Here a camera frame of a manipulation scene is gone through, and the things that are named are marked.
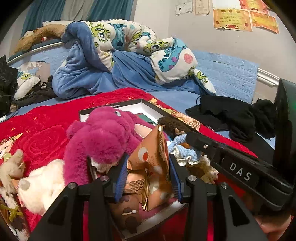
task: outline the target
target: white plush toy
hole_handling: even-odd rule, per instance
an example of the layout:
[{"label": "white plush toy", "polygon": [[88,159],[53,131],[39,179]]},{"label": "white plush toy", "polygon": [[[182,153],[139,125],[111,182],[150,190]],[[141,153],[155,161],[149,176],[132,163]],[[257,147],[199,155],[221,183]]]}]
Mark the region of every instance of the white plush toy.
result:
[{"label": "white plush toy", "polygon": [[63,160],[54,160],[20,180],[18,194],[29,211],[43,215],[63,191],[63,165]]}]

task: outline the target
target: brown stuffed toy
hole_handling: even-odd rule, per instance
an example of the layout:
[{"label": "brown stuffed toy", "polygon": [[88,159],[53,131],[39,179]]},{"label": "brown stuffed toy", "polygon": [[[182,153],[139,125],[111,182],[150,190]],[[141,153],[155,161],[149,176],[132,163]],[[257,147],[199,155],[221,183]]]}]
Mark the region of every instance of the brown stuffed toy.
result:
[{"label": "brown stuffed toy", "polygon": [[176,137],[180,134],[188,133],[191,131],[185,123],[172,117],[161,117],[158,120],[158,124],[165,126],[163,130],[170,137]]},{"label": "brown stuffed toy", "polygon": [[29,50],[32,45],[41,43],[43,37],[47,38],[60,38],[65,32],[66,26],[61,24],[49,24],[32,31],[26,32],[26,34],[19,40],[15,50],[12,54],[15,54],[19,51]]},{"label": "brown stuffed toy", "polygon": [[127,229],[131,234],[137,232],[141,224],[139,201],[136,195],[123,195],[119,203],[109,203],[112,216],[119,229]]}]

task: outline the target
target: cable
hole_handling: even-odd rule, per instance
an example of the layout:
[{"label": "cable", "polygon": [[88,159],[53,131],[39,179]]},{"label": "cable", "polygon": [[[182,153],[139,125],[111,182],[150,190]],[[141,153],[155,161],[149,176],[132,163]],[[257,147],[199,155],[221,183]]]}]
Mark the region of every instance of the cable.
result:
[{"label": "cable", "polygon": [[5,120],[2,121],[1,123],[3,123],[3,122],[5,122],[5,121],[9,120],[11,117],[14,117],[15,114],[16,114],[16,112],[17,112],[17,110],[18,110],[17,101],[16,101],[15,97],[12,96],[12,95],[0,95],[0,97],[6,97],[6,96],[12,97],[12,98],[14,99],[14,100],[12,100],[10,103],[13,103],[13,104],[17,107],[17,109],[16,109],[15,112],[13,112],[13,114],[12,114],[11,116],[6,117]]},{"label": "cable", "polygon": [[200,98],[201,98],[201,96],[198,96],[198,98],[196,99],[196,101],[195,101],[196,105],[198,105],[198,104],[197,104],[197,101],[198,101],[198,99],[200,99]]}]

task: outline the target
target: black cloth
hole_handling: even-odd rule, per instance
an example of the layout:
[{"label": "black cloth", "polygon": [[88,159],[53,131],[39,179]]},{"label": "black cloth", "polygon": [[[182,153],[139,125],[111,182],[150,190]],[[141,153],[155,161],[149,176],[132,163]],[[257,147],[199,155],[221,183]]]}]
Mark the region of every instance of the black cloth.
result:
[{"label": "black cloth", "polygon": [[275,106],[269,100],[249,104],[224,96],[202,96],[200,105],[186,113],[214,131],[229,130],[229,137],[260,159],[271,162],[274,150],[257,133],[265,138],[275,136]]},{"label": "black cloth", "polygon": [[26,96],[17,100],[14,104],[20,108],[30,104],[37,104],[55,97],[56,94],[52,89],[51,83],[38,83],[29,91]]},{"label": "black cloth", "polygon": [[10,109],[11,97],[17,88],[18,69],[9,67],[6,56],[0,58],[0,117],[6,115]]}]

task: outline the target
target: teddy bear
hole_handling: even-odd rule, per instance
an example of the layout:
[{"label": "teddy bear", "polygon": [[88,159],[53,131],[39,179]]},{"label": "teddy bear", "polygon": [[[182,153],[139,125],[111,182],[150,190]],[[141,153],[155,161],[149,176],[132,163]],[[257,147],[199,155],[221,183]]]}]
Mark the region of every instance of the teddy bear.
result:
[{"label": "teddy bear", "polygon": [[67,130],[70,141],[64,160],[54,160],[20,180],[18,193],[26,208],[43,215],[65,185],[89,183],[87,156],[95,163],[117,165],[123,154],[131,154],[143,139],[136,124],[153,128],[131,112],[112,107],[96,108],[86,122],[74,121]]},{"label": "teddy bear", "polygon": [[29,50],[32,45],[41,43],[43,37],[60,38],[63,35],[65,28],[66,26],[61,24],[48,24],[34,31],[27,31],[17,43],[12,54],[16,54],[19,51]]},{"label": "teddy bear", "polygon": [[63,160],[53,160],[19,181],[18,196],[29,211],[43,215],[63,191],[63,166]]},{"label": "teddy bear", "polygon": [[141,224],[139,201],[136,195],[123,195],[119,203],[109,203],[112,216],[120,230],[127,229],[131,234],[137,232]]},{"label": "teddy bear", "polygon": [[23,154],[23,151],[18,149],[0,166],[0,181],[9,194],[16,193],[11,178],[14,177],[19,179],[24,174],[25,163],[22,161]]}]

